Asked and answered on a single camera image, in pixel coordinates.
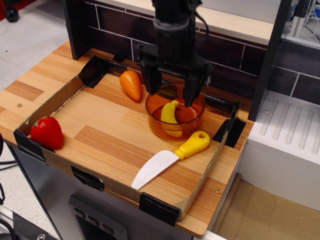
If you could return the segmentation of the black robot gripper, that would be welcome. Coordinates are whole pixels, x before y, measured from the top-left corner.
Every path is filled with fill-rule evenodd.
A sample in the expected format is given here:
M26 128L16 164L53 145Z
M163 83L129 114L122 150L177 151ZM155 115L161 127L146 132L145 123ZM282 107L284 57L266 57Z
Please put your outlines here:
M182 78L184 106L190 107L209 77L211 64L195 50L195 43L204 42L208 35L196 38L194 18L176 22L155 18L153 25L156 44L140 43L136 46L146 90L154 95L161 87L163 73Z

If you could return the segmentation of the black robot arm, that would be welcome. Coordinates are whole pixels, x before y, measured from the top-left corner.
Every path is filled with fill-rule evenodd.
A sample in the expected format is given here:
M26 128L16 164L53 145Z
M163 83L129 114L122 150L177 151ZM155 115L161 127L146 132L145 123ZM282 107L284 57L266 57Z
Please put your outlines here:
M162 74L166 73L184 80L184 105L189 107L200 95L208 82L211 64L195 51L196 42L206 38L196 38L196 19L200 0L154 0L153 26L157 43L140 43L138 64L149 94L154 95L162 84Z

